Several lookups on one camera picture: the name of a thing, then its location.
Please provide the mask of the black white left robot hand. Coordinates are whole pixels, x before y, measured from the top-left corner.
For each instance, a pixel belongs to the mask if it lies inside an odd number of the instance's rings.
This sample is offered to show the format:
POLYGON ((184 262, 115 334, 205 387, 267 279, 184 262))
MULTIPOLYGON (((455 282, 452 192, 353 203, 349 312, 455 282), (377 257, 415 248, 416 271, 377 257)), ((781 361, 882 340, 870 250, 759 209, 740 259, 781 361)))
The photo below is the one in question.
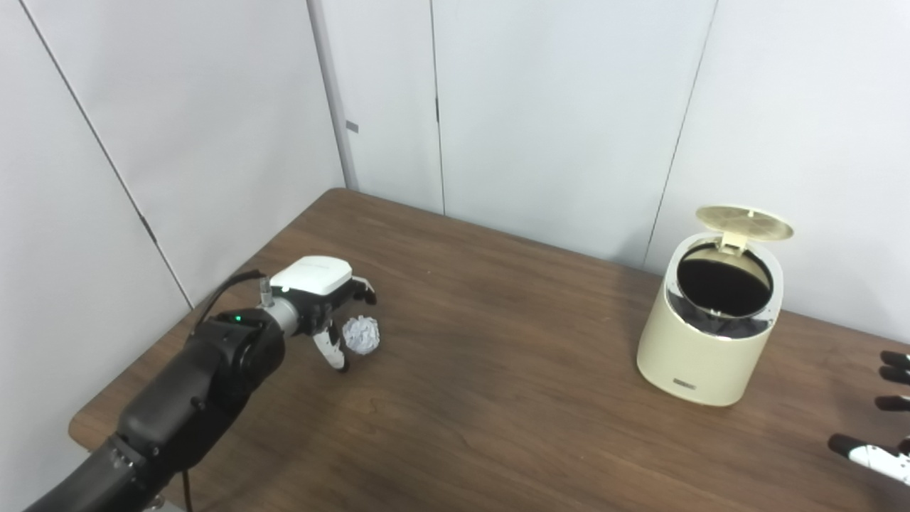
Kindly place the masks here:
POLYGON ((373 285, 355 276, 347 260, 305 256, 266 279, 260 291, 260 308, 279 324, 286 339, 309 337, 332 369, 347 372, 350 364, 333 315, 350 302, 378 302, 373 285))

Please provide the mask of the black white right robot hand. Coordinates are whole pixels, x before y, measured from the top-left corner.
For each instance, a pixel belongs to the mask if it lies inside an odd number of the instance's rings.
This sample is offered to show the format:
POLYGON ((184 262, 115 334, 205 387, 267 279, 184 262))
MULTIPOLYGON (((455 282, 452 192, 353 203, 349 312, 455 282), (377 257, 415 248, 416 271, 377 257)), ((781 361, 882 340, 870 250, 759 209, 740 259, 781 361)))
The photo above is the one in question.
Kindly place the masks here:
MULTIPOLYGON (((879 376, 884 381, 909 385, 909 356, 907 353, 883 351, 880 353, 883 366, 879 376)), ((865 443, 845 434, 829 437, 828 448, 854 464, 859 464, 877 474, 909 486, 909 441, 902 439, 895 448, 865 443)))

